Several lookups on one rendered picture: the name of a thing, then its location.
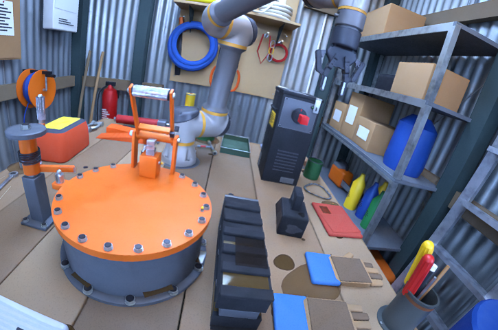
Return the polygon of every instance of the green cup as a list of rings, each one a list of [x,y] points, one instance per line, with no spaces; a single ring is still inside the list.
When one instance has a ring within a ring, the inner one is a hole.
[[[320,176],[320,171],[322,171],[322,166],[324,162],[317,158],[309,158],[307,161],[306,169],[304,170],[304,176],[309,180],[316,181]]]

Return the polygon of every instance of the fire extinguisher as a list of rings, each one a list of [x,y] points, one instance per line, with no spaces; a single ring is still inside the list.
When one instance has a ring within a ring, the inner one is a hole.
[[[106,86],[101,88],[97,93],[96,104],[98,105],[98,98],[102,93],[102,118],[115,119],[117,116],[117,99],[119,94],[114,88],[116,82],[106,81]]]

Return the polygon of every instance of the red clipboard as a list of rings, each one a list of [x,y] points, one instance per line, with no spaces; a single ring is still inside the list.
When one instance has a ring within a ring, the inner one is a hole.
[[[342,206],[322,203],[312,205],[329,236],[362,239],[360,229],[355,226]]]

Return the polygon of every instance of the wooden workbench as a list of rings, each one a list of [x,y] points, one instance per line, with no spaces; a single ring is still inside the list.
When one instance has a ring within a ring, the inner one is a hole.
[[[128,164],[131,161],[130,144],[97,140],[96,136],[103,131],[104,128],[91,133],[89,147],[68,164],[75,164],[78,172],[90,171],[94,166],[106,166],[113,162]],[[216,150],[219,151],[219,145],[216,145]],[[288,271],[278,269],[273,263],[279,254],[289,255],[294,260],[295,267],[306,263],[306,251],[335,256],[351,252],[355,258],[376,266],[373,256],[362,240],[337,239],[327,235],[310,206],[312,202],[320,202],[321,199],[307,193],[305,203],[310,224],[304,238],[295,239],[276,234],[275,203],[281,197],[289,197],[293,187],[262,181],[257,166],[259,154],[260,146],[257,144],[251,145],[250,158],[224,153],[212,156],[209,149],[198,148],[201,163],[196,168],[182,172],[202,185],[212,201],[212,219],[204,235],[207,239],[204,271],[186,292],[149,307],[124,308],[105,305],[88,299],[75,289],[59,265],[61,239],[56,230],[51,228],[42,232],[20,224],[21,218],[28,214],[28,207],[21,176],[14,178],[0,192],[0,197],[3,195],[0,199],[0,294],[50,318],[73,325],[76,330],[207,330],[210,328],[218,220],[223,198],[228,193],[258,199],[260,202],[274,292],[282,292],[282,280],[288,274]],[[7,173],[7,170],[0,173],[0,183]],[[51,199],[56,193],[51,189],[54,177],[52,173],[47,173],[46,177]],[[308,182],[311,181],[301,176],[298,186]],[[321,179],[317,183],[326,186]],[[361,305],[364,312],[370,316],[372,329],[381,330],[376,320],[377,310],[387,305],[395,296],[386,279],[383,279],[383,282],[382,287],[341,287],[339,300]],[[272,328],[273,321],[269,309],[262,315],[259,329]]]

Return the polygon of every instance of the white electrical box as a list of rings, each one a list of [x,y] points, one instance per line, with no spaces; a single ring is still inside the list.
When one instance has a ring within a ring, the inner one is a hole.
[[[43,28],[76,32],[79,0],[43,0]]]

